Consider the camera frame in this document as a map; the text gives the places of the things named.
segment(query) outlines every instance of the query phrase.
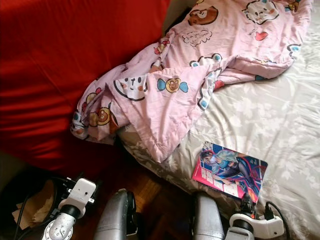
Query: white floral bedsheet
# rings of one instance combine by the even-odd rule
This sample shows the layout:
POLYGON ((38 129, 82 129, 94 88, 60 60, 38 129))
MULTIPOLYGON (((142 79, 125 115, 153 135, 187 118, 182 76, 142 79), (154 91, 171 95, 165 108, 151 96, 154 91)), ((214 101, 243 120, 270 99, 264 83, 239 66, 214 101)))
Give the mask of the white floral bedsheet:
POLYGON ((234 198, 191 180, 205 141, 268 162, 258 208, 274 202, 292 239, 320 240, 320 1, 293 66, 280 77, 226 86, 162 164, 153 161, 132 126, 119 131, 125 148, 146 168, 187 192, 204 190, 231 215, 234 198))

